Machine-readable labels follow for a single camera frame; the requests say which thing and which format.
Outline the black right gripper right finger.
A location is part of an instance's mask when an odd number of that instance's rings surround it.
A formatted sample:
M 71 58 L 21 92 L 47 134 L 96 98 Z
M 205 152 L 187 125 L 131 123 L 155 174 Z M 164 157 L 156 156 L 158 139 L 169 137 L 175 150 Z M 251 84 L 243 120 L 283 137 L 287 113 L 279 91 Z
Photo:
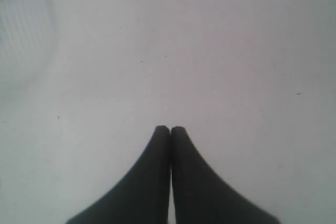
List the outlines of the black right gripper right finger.
M 187 131 L 171 130 L 177 223 L 279 223 L 225 183 L 202 158 Z

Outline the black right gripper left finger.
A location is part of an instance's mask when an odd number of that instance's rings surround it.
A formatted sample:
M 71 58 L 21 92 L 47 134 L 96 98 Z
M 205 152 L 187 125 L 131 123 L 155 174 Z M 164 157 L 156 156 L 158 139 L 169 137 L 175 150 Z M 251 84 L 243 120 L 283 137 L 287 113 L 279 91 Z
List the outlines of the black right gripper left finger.
M 170 179 L 170 130 L 157 126 L 127 174 L 68 223 L 167 223 Z

